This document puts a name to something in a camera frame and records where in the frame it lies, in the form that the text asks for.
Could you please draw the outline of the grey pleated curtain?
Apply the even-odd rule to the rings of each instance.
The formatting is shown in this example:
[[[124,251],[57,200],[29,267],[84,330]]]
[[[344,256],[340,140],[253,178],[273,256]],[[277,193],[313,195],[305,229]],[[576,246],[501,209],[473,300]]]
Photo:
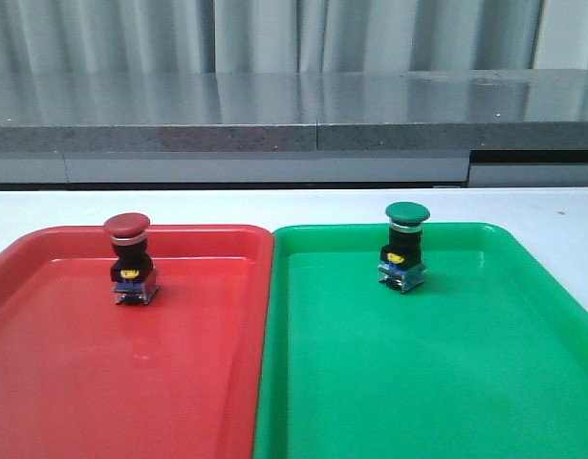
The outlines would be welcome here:
[[[588,1],[0,1],[0,73],[588,70]]]

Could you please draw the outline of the green plastic tray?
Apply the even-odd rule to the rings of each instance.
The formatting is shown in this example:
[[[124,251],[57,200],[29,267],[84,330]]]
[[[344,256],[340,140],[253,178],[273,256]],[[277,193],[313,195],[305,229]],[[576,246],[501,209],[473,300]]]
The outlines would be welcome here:
[[[406,294],[386,239],[275,233],[254,456],[588,458],[588,313],[496,226],[426,225]]]

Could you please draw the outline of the red plastic tray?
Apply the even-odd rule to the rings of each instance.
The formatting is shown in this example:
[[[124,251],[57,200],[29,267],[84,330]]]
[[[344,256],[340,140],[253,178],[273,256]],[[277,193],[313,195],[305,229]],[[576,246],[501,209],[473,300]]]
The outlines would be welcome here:
[[[160,289],[115,302],[99,227],[0,253],[0,458],[248,458],[272,235],[156,226]]]

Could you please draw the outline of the green mushroom push button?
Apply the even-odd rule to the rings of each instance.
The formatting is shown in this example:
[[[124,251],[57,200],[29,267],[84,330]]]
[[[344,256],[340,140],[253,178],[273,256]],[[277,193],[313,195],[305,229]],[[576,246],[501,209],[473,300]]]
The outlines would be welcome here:
[[[395,202],[385,214],[389,219],[388,243],[381,247],[379,282],[405,294],[425,281],[422,236],[430,211],[418,203]]]

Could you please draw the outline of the red mushroom push button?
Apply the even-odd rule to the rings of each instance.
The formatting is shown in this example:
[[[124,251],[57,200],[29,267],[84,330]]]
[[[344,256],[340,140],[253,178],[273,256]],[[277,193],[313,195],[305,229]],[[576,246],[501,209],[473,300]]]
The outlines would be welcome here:
[[[157,268],[147,253],[149,225],[149,217],[138,212],[112,216],[103,224],[118,258],[110,269],[117,304],[148,305],[160,288]]]

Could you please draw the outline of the grey stone counter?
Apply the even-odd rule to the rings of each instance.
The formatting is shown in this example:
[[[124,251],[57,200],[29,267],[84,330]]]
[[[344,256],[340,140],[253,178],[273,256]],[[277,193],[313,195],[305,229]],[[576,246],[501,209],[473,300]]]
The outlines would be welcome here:
[[[588,186],[588,71],[0,74],[0,189]]]

